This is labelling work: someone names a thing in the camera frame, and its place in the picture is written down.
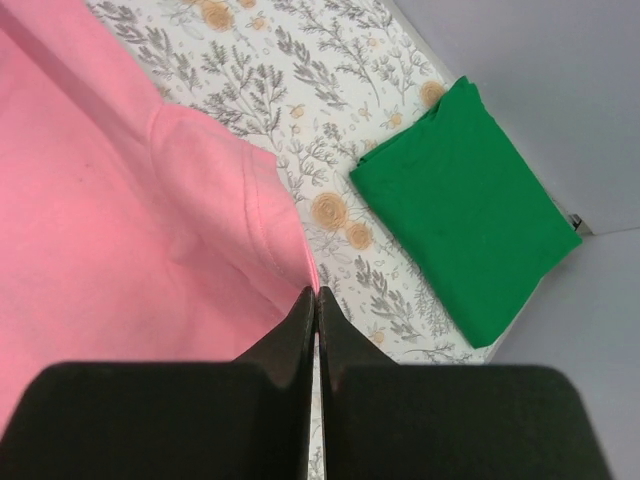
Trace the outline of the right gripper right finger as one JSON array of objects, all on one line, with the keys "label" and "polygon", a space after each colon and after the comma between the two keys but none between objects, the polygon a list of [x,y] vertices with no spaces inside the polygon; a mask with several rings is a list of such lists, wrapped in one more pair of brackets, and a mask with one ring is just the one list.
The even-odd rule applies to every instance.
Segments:
[{"label": "right gripper right finger", "polygon": [[607,479],[581,397],[533,365],[401,365],[317,299],[330,479]]}]

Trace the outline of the pink t shirt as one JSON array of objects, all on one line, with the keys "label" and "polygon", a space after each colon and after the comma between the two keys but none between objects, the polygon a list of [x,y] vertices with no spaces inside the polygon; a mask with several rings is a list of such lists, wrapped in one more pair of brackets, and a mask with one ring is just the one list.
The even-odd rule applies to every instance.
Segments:
[{"label": "pink t shirt", "polygon": [[1,418],[63,361],[218,361],[318,282],[275,157],[81,1],[1,5]]}]

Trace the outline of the floral tablecloth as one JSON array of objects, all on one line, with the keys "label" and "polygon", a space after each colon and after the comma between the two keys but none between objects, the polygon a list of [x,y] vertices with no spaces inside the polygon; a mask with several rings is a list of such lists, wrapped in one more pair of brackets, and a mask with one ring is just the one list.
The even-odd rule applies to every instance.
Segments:
[{"label": "floral tablecloth", "polygon": [[453,82],[383,1],[92,1],[161,95],[273,153],[320,282],[399,362],[483,363],[349,178]]}]

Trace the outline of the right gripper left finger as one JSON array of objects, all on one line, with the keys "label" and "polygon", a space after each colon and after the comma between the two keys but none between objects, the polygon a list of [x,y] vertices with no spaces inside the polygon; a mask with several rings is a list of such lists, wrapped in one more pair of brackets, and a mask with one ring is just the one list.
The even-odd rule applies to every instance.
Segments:
[{"label": "right gripper left finger", "polygon": [[231,362],[64,362],[29,384],[5,479],[302,479],[315,295]]}]

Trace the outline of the folded green t shirt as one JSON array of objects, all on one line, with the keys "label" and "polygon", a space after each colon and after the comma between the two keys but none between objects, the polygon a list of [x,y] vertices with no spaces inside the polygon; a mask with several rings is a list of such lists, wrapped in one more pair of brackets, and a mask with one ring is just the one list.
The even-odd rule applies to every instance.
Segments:
[{"label": "folded green t shirt", "polygon": [[466,78],[350,179],[475,348],[581,243]]}]

